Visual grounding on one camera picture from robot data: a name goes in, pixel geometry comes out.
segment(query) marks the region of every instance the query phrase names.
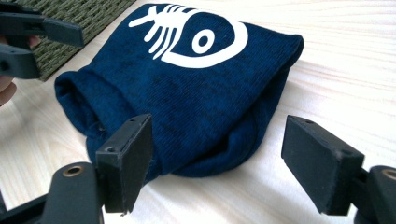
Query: towel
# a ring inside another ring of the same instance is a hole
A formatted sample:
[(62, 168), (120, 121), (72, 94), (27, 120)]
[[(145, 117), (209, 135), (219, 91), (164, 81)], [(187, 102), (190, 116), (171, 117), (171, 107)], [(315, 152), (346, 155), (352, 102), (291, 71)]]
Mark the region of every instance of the towel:
[(61, 74), (56, 96), (95, 151), (134, 116), (152, 115), (159, 175), (217, 175), (259, 147), (300, 57), (283, 35), (196, 8), (147, 4), (130, 14), (92, 62)]

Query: table surface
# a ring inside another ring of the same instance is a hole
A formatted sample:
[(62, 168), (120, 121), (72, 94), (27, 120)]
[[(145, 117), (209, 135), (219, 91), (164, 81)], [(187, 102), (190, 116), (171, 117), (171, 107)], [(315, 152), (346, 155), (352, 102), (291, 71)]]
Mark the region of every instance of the table surface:
[[(87, 161), (85, 137), (58, 104), (53, 81), (88, 64), (136, 1), (49, 81), (16, 80), (0, 108), (0, 190), (13, 208), (48, 192), (52, 174)], [(363, 168), (396, 166), (396, 1), (164, 1), (304, 37), (261, 147), (222, 175), (157, 178), (131, 215), (106, 223), (352, 223), (320, 215), (280, 158), (286, 116), (311, 119), (365, 154)]]

